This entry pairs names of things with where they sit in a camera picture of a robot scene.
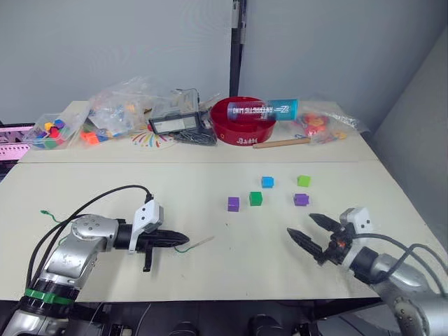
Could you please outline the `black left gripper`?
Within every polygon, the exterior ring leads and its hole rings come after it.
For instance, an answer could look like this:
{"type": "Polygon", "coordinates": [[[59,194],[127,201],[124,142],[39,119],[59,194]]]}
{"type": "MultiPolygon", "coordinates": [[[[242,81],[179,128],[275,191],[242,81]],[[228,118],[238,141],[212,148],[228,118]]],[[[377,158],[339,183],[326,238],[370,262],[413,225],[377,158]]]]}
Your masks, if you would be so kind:
{"type": "Polygon", "coordinates": [[[153,263],[153,248],[159,244],[160,239],[165,239],[160,246],[163,248],[176,248],[187,244],[189,237],[171,230],[155,230],[151,233],[144,232],[137,239],[135,251],[144,254],[143,272],[150,272],[153,263]]]}

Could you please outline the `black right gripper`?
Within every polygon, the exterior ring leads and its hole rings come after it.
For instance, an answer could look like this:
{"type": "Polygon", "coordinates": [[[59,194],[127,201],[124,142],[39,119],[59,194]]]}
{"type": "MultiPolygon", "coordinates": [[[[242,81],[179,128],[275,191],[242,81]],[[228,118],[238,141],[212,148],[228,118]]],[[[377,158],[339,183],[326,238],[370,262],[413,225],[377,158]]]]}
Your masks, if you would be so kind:
{"type": "Polygon", "coordinates": [[[322,251],[322,248],[302,231],[288,227],[287,232],[289,236],[299,247],[308,252],[319,265],[326,261],[330,261],[335,265],[341,265],[352,247],[355,235],[354,224],[349,223],[343,226],[336,220],[321,213],[310,213],[309,217],[319,227],[332,233],[325,251],[322,251]]]}

